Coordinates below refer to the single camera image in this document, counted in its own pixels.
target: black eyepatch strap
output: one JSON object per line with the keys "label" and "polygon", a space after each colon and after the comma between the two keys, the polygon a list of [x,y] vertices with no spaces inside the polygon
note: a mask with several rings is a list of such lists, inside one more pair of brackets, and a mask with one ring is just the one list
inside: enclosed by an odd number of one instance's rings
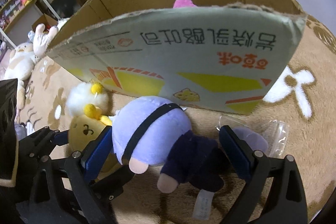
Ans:
{"label": "black eyepatch strap", "polygon": [[122,160],[129,161],[131,159],[132,153],[135,147],[138,145],[138,142],[142,138],[142,136],[146,133],[147,129],[150,127],[152,123],[154,123],[158,118],[168,113],[169,111],[181,107],[175,103],[164,104],[154,110],[136,129],[133,133],[132,137],[128,141],[124,154],[122,156]]}

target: white stuffed animal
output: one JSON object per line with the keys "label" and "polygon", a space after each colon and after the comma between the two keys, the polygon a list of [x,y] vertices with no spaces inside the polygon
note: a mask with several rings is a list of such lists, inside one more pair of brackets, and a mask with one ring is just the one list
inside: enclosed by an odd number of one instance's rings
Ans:
{"label": "white stuffed animal", "polygon": [[50,42],[58,33],[57,26],[52,26],[48,34],[44,33],[44,29],[45,25],[43,23],[37,25],[33,39],[34,53],[39,58],[43,58],[45,56],[45,52]]}
{"label": "white stuffed animal", "polygon": [[32,74],[38,57],[33,51],[33,44],[25,42],[11,51],[9,65],[4,75],[4,80],[17,78],[17,108],[23,109],[26,101],[25,80]]}

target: cardboard box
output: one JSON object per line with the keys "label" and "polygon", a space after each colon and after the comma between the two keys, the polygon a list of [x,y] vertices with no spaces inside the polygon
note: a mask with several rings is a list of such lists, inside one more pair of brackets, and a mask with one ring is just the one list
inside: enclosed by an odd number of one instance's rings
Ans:
{"label": "cardboard box", "polygon": [[118,93],[250,113],[302,37],[306,15],[300,5],[193,0],[199,8],[171,9],[174,1],[89,0],[54,38],[48,55],[80,80]]}
{"label": "cardboard box", "polygon": [[31,29],[35,32],[35,29],[37,27],[37,25],[43,23],[46,27],[47,25],[50,25],[51,27],[52,26],[57,26],[58,24],[58,21],[53,19],[52,17],[46,15],[46,14],[43,14],[40,16],[40,18],[38,20],[36,20],[33,25],[31,25]]}

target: brown carpet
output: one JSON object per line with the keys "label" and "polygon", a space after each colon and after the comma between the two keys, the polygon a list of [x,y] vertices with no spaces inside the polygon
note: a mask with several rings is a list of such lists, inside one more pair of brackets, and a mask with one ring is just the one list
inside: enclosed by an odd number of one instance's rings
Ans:
{"label": "brown carpet", "polygon": [[[253,113],[242,117],[249,122],[282,120],[290,125],[284,154],[294,155],[302,176],[308,213],[320,210],[335,187],[336,180],[336,44],[335,37],[321,23],[309,17],[303,39],[286,73],[273,86],[273,97],[260,103]],[[71,118],[65,102],[70,89],[80,81],[46,57],[33,71],[27,88],[26,106],[21,122],[30,121],[35,130],[49,125],[66,130]],[[114,94],[111,114],[131,97]],[[195,133],[216,138],[219,112],[188,108],[186,113]],[[62,157],[63,149],[53,152]],[[124,193],[112,202],[120,224],[192,224],[204,223],[191,218],[198,191],[181,185],[170,195],[156,188],[160,168],[137,175],[124,187]],[[219,223],[239,195],[243,182],[236,175],[224,178],[226,184],[215,194],[207,223]],[[270,181],[264,189],[253,217],[260,214]]]}

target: white label tag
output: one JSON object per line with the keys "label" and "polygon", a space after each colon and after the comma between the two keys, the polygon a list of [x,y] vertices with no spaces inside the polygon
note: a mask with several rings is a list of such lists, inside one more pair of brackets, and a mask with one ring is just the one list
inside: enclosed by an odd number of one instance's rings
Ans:
{"label": "white label tag", "polygon": [[213,192],[200,190],[195,202],[193,218],[197,218],[200,220],[209,219],[211,212],[211,203],[214,194],[215,193]]}

